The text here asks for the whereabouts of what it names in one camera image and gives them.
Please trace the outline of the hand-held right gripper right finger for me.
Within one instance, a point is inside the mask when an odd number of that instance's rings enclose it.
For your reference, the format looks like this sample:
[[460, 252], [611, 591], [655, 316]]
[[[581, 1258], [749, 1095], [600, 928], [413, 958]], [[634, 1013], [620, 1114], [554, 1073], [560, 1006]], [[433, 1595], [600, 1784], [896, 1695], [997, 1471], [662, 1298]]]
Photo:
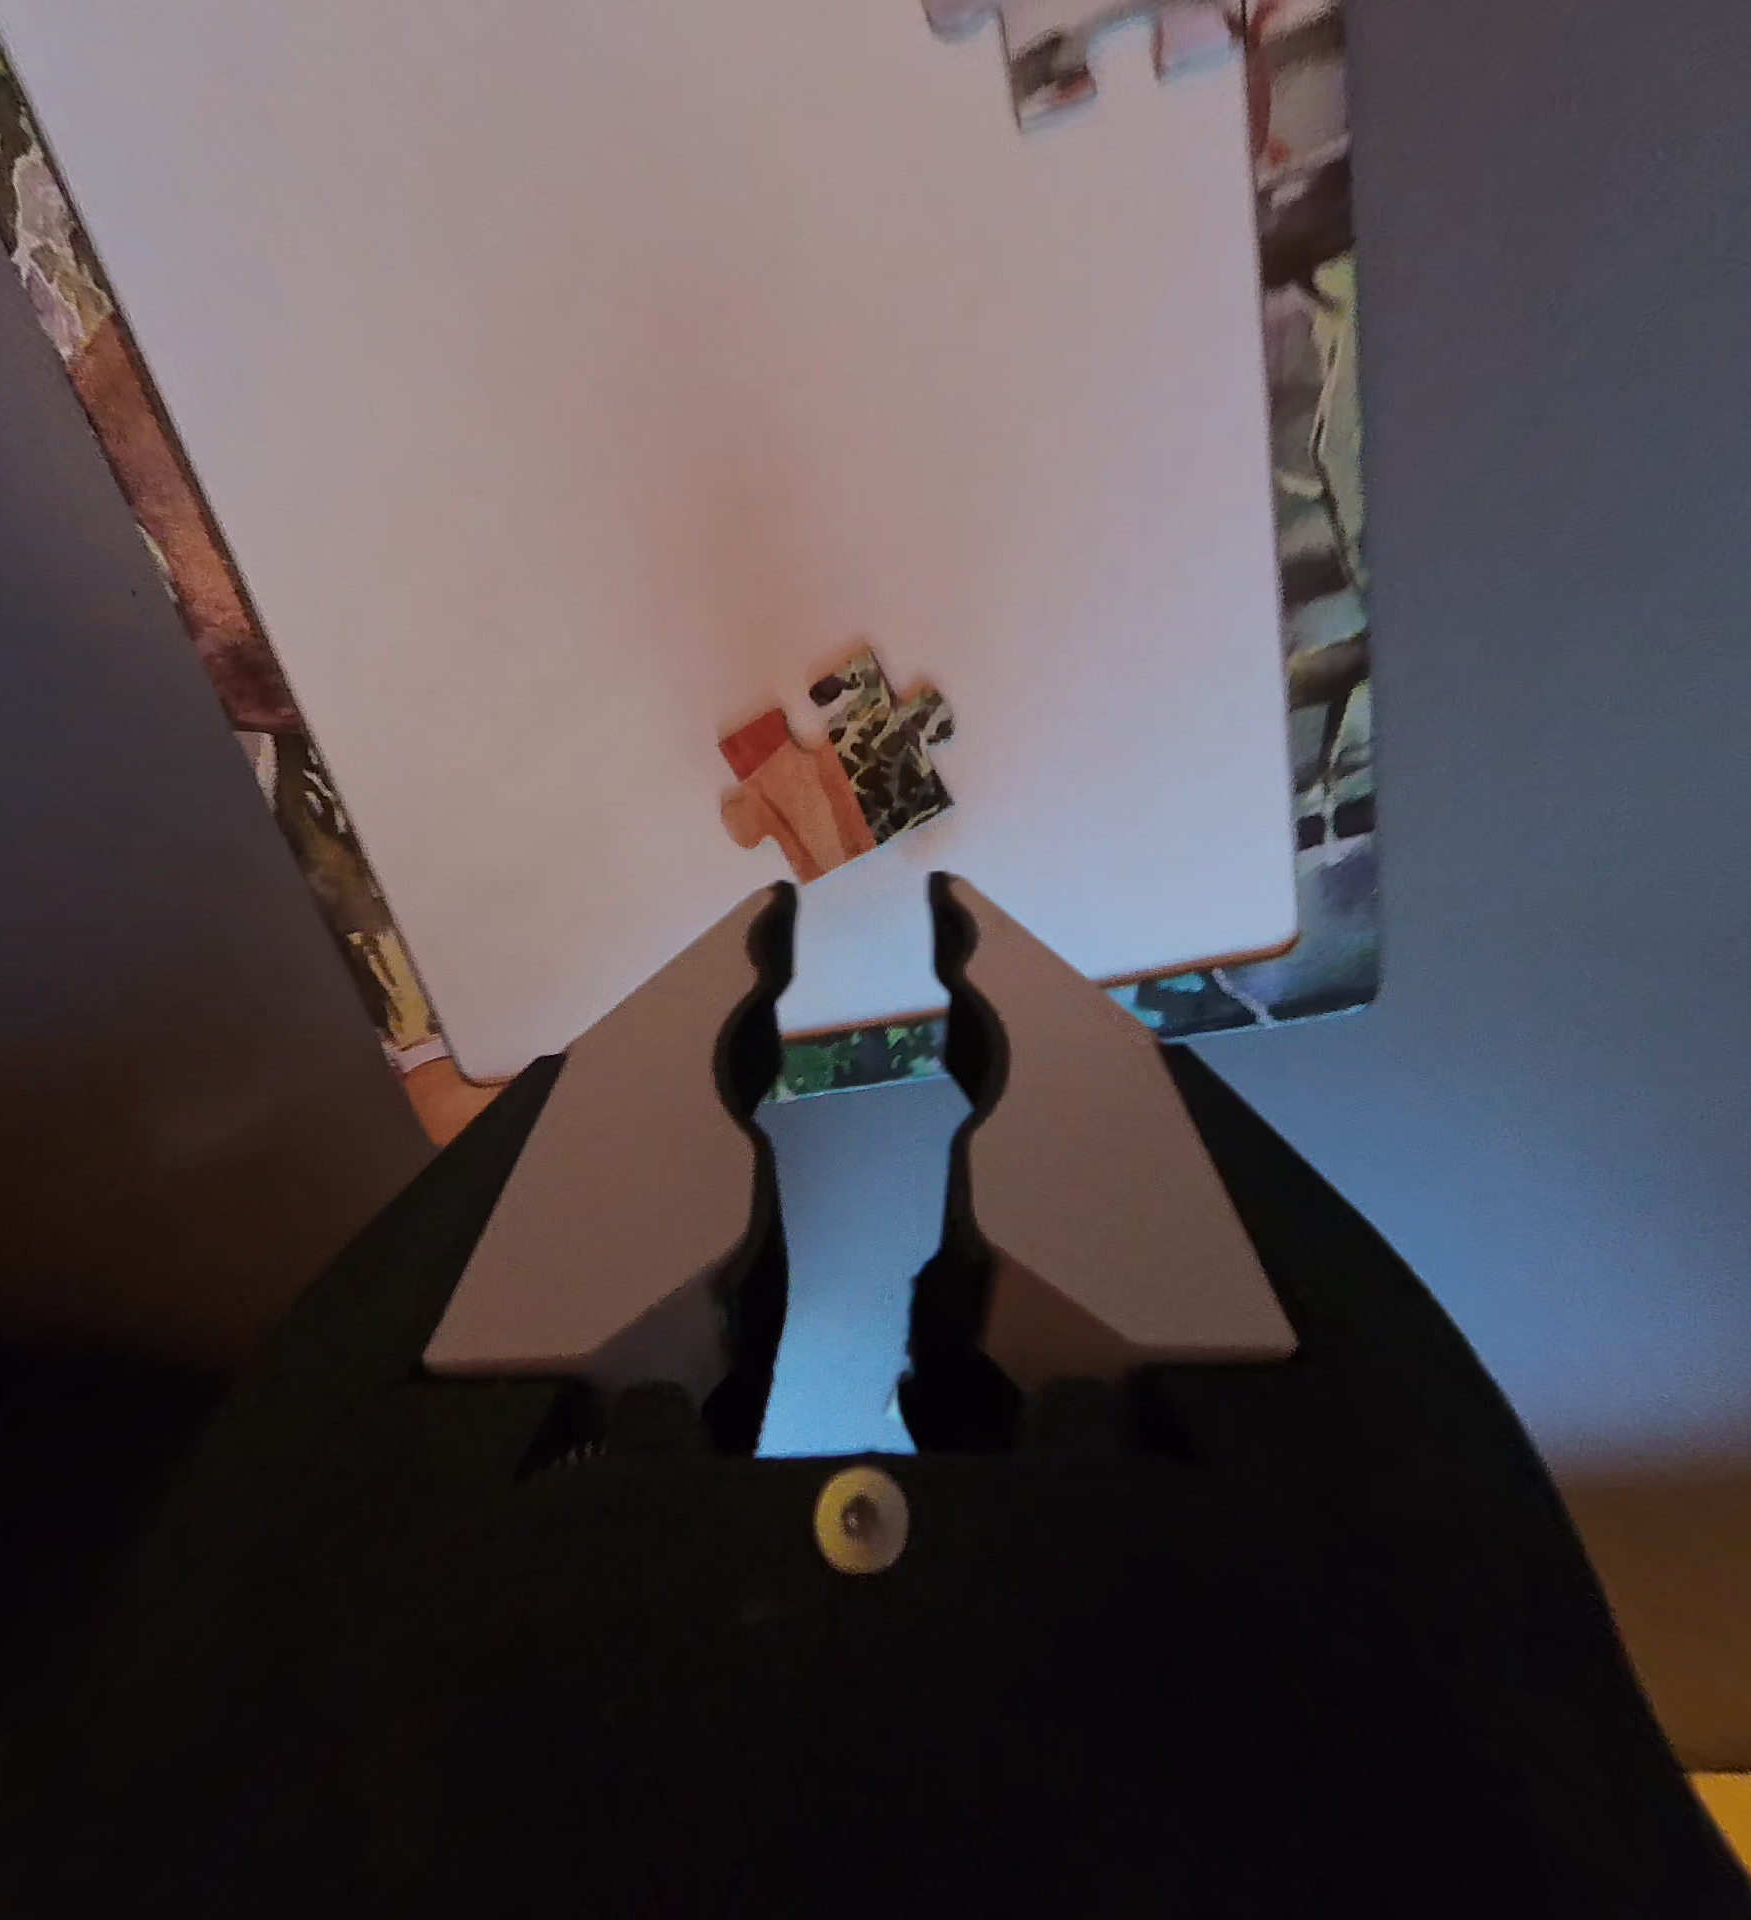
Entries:
[[925, 1266], [925, 1429], [1016, 1432], [1055, 1384], [1297, 1357], [1164, 1044], [973, 880], [930, 879], [967, 1099]]

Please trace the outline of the puzzle frame board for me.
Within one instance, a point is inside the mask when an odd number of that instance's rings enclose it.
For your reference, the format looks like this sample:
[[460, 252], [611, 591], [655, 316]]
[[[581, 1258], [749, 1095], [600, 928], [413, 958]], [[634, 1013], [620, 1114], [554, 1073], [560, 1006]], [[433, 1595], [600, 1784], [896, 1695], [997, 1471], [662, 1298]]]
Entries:
[[973, 879], [1160, 1037], [1383, 981], [1351, 2], [1016, 127], [920, 2], [0, 2], [0, 252], [441, 1137], [789, 867], [859, 645], [952, 812], [803, 884], [787, 1095]]

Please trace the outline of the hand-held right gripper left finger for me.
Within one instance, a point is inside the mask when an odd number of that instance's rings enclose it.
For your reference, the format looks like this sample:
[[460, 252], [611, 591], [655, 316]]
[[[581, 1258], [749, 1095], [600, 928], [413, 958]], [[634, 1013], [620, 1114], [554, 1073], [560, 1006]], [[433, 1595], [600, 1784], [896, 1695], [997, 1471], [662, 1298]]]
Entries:
[[759, 1106], [783, 1068], [793, 880], [746, 896], [573, 1043], [421, 1367], [570, 1378], [600, 1407], [672, 1384], [756, 1441], [789, 1313]]

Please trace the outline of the grey desk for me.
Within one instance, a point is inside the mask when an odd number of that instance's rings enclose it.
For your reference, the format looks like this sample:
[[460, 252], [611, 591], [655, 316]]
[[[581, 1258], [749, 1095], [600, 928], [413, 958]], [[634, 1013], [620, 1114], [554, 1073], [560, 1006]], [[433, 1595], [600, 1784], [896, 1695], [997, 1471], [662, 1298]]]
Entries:
[[[1751, 2], [1353, 2], [1383, 991], [1200, 1043], [1751, 1771]], [[234, 1367], [427, 1157], [0, 252], [0, 1332]]]

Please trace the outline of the red dark puzzle piece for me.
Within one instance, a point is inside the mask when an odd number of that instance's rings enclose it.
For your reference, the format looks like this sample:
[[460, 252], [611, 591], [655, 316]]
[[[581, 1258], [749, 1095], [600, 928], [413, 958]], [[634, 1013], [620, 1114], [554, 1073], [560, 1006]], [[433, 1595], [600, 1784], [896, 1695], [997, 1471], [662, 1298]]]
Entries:
[[741, 851], [775, 849], [796, 884], [952, 812], [937, 754], [957, 737], [957, 713], [937, 683], [891, 683], [877, 649], [859, 645], [808, 683], [808, 705], [815, 737], [796, 735], [787, 708], [718, 737], [723, 831]]

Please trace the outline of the grey brown puzzle piece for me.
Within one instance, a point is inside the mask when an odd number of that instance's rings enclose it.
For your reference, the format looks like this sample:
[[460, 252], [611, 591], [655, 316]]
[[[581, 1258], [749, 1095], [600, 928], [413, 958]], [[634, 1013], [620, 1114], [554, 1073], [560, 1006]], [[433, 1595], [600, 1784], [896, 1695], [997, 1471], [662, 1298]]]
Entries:
[[1108, 35], [1151, 32], [1158, 81], [1223, 59], [1237, 16], [1223, 2], [920, 2], [942, 39], [993, 31], [1018, 129], [1098, 101], [1098, 50]]

